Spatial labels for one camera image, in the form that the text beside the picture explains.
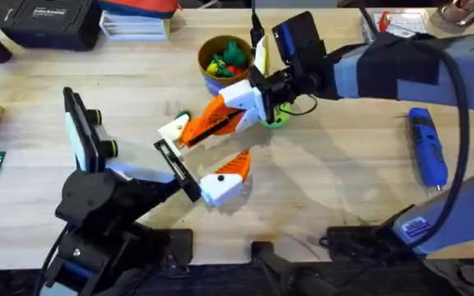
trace blue sticker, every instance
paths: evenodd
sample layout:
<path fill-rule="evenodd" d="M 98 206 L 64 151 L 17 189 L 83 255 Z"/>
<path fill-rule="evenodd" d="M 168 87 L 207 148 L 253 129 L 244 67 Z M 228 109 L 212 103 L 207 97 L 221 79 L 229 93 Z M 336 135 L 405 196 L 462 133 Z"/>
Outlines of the blue sticker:
<path fill-rule="evenodd" d="M 418 235 L 424 234 L 431 228 L 427 220 L 422 217 L 417 217 L 409 222 L 402 224 L 402 230 L 409 238 L 414 238 Z"/>

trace red object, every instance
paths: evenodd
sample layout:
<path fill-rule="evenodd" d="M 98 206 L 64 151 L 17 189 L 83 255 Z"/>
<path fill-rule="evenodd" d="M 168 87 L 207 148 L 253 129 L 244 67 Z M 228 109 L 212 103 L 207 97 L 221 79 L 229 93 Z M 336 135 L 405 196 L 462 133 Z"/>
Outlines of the red object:
<path fill-rule="evenodd" d="M 237 69 L 235 69 L 235 75 L 241 75 L 244 73 L 244 71 L 246 71 L 246 67 L 238 67 Z"/>
<path fill-rule="evenodd" d="M 380 32 L 385 32 L 388 26 L 391 24 L 391 13 L 383 12 L 382 17 L 379 19 L 378 30 Z"/>
<path fill-rule="evenodd" d="M 170 19 L 179 0 L 99 0 L 102 9 L 124 15 Z"/>
<path fill-rule="evenodd" d="M 246 177 L 248 176 L 248 172 L 250 171 L 250 159 L 250 149 L 248 148 L 237 155 L 229 163 L 223 165 L 221 168 L 215 171 L 215 173 L 237 173 L 243 177 L 244 183 Z"/>
<path fill-rule="evenodd" d="M 226 69 L 230 70 L 230 72 L 234 73 L 234 76 L 237 76 L 237 67 L 236 66 L 226 66 Z"/>

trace yellow ring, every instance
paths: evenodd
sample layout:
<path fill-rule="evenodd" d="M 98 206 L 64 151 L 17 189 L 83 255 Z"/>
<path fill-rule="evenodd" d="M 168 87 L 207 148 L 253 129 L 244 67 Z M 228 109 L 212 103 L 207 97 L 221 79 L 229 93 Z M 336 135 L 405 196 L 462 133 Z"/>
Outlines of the yellow ring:
<path fill-rule="evenodd" d="M 100 111 L 98 109 L 95 109 L 96 111 L 96 118 L 98 118 L 98 125 L 102 124 L 102 117 L 100 116 Z"/>
<path fill-rule="evenodd" d="M 113 146 L 113 157 L 116 157 L 116 142 L 115 141 L 111 141 L 111 145 Z"/>

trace brown bowl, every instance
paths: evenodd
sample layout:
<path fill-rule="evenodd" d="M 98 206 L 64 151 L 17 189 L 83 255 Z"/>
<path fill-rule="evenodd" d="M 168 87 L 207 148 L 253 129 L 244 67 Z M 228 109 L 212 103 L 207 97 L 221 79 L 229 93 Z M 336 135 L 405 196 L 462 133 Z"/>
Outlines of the brown bowl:
<path fill-rule="evenodd" d="M 242 74 L 233 77 L 217 77 L 208 74 L 206 72 L 206 68 L 212 61 L 213 54 L 220 54 L 224 52 L 230 41 L 235 41 L 246 55 L 246 61 L 248 64 L 246 70 L 244 70 Z M 198 66 L 200 67 L 202 76 L 206 81 L 207 88 L 214 95 L 218 95 L 220 89 L 247 78 L 249 74 L 249 68 L 253 65 L 252 48 L 250 45 L 241 38 L 230 35 L 216 36 L 206 41 L 198 50 L 197 59 Z"/>

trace black cable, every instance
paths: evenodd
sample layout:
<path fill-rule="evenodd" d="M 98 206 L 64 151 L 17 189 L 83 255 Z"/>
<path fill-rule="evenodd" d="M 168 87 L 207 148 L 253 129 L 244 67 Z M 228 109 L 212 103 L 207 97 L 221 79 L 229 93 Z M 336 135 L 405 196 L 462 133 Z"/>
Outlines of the black cable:
<path fill-rule="evenodd" d="M 255 55 L 257 43 L 264 36 L 264 28 L 259 16 L 255 13 L 255 0 L 252 0 L 252 29 L 250 29 L 250 40 L 252 41 L 252 55 Z"/>
<path fill-rule="evenodd" d="M 279 107 L 279 111 L 281 111 L 283 113 L 286 113 L 286 114 L 294 115 L 294 116 L 306 115 L 306 114 L 314 111 L 318 107 L 318 99 L 316 99 L 316 97 L 314 97 L 313 95 L 307 95 L 307 96 L 314 99 L 314 106 L 312 106 L 312 108 L 310 108 L 310 109 L 308 109 L 304 112 L 301 112 L 301 113 L 293 113 L 293 112 L 290 112 L 290 111 L 286 111 L 286 110 L 283 110 L 282 107 Z"/>
<path fill-rule="evenodd" d="M 54 241 L 53 246 L 50 248 L 47 257 L 45 258 L 41 269 L 39 270 L 38 277 L 36 277 L 36 282 L 34 283 L 34 292 L 33 296 L 40 296 L 41 285 L 43 284 L 43 279 L 45 277 L 45 272 L 47 271 L 47 267 L 49 267 L 49 263 L 53 258 L 54 252 L 56 252 L 56 248 L 58 247 L 59 243 L 62 241 L 63 236 L 69 230 L 69 223 L 65 224 L 62 232 L 59 233 L 58 238 Z"/>
<path fill-rule="evenodd" d="M 379 31 L 376 28 L 376 24 L 374 23 L 373 18 L 369 16 L 369 13 L 367 12 L 367 9 L 365 8 L 365 4 L 363 3 L 362 0 L 356 0 L 356 4 L 358 5 L 358 8 L 360 9 L 361 15 L 365 19 L 365 22 L 369 26 L 370 33 L 372 33 L 373 36 L 376 36 L 379 33 Z"/>
<path fill-rule="evenodd" d="M 425 51 L 431 55 L 439 58 L 448 69 L 449 77 L 451 77 L 451 82 L 453 83 L 455 97 L 457 99 L 457 108 L 458 108 L 458 126 L 460 127 L 460 143 L 458 146 L 458 160 L 457 168 L 454 173 L 453 183 L 449 189 L 449 193 L 446 197 L 445 203 L 442 206 L 442 210 L 436 222 L 433 226 L 429 228 L 427 233 L 425 233 L 421 238 L 417 239 L 413 243 L 407 245 L 408 248 L 413 249 L 420 246 L 422 243 L 427 242 L 432 237 L 434 237 L 438 231 L 444 226 L 445 221 L 451 215 L 454 205 L 458 199 L 458 193 L 462 187 L 463 179 L 466 173 L 467 167 L 467 158 L 469 156 L 469 107 L 467 102 L 467 92 L 464 80 L 462 75 L 458 70 L 458 65 L 451 56 L 449 56 L 442 49 L 438 49 L 433 45 L 415 42 L 413 43 L 415 47 L 419 50 Z"/>

